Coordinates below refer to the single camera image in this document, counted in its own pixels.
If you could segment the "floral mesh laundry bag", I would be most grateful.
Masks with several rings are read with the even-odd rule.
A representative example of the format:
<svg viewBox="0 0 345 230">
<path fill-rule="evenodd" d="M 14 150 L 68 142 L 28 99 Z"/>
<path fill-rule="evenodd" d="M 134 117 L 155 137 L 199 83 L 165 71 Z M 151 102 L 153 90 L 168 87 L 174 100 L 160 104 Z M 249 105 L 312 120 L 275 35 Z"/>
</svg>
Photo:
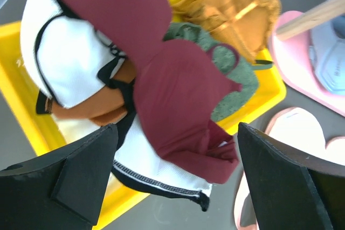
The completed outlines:
<svg viewBox="0 0 345 230">
<path fill-rule="evenodd" d="M 275 114 L 265 134 L 313 156 L 344 165 L 344 136 L 326 141 L 316 117 L 300 107 Z M 259 229 L 245 174 L 239 183 L 233 215 L 237 229 Z"/>
</svg>

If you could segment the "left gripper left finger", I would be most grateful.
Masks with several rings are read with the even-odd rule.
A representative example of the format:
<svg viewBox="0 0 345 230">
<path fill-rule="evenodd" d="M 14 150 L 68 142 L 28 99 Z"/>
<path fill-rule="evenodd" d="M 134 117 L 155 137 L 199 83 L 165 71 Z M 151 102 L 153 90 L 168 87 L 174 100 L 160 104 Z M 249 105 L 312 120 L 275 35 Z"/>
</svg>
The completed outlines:
<svg viewBox="0 0 345 230">
<path fill-rule="evenodd" d="M 110 124 L 2 170 L 1 229 L 92 229 L 117 143 L 117 127 Z"/>
</svg>

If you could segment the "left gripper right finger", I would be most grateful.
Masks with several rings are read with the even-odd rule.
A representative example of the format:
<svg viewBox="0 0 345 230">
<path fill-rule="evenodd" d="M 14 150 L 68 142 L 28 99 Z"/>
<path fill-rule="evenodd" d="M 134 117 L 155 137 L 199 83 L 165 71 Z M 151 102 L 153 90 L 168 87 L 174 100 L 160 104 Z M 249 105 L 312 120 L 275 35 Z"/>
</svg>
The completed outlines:
<svg viewBox="0 0 345 230">
<path fill-rule="evenodd" d="M 344 166 L 238 125 L 238 145 L 260 229 L 344 229 Z"/>
</svg>

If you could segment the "maroon red bra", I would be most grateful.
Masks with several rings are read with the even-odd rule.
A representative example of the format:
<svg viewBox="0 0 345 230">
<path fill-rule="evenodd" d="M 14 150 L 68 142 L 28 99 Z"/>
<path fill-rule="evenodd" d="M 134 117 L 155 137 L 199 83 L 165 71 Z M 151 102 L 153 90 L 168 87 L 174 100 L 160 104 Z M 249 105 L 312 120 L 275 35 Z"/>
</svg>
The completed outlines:
<svg viewBox="0 0 345 230">
<path fill-rule="evenodd" d="M 211 121 L 211 113 L 242 86 L 195 43 L 164 40 L 172 20 L 168 0 L 60 1 L 134 65 L 134 105 L 156 153 L 209 183 L 225 183 L 238 159 L 232 137 Z"/>
</svg>

